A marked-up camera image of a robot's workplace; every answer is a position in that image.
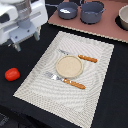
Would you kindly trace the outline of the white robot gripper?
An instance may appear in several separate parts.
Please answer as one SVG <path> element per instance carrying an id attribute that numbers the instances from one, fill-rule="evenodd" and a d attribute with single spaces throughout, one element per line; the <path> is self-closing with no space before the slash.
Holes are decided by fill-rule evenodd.
<path id="1" fill-rule="evenodd" d="M 48 20 L 45 0 L 0 0 L 0 45 L 8 40 L 20 52 L 20 42 L 30 36 L 40 40 L 39 28 Z"/>

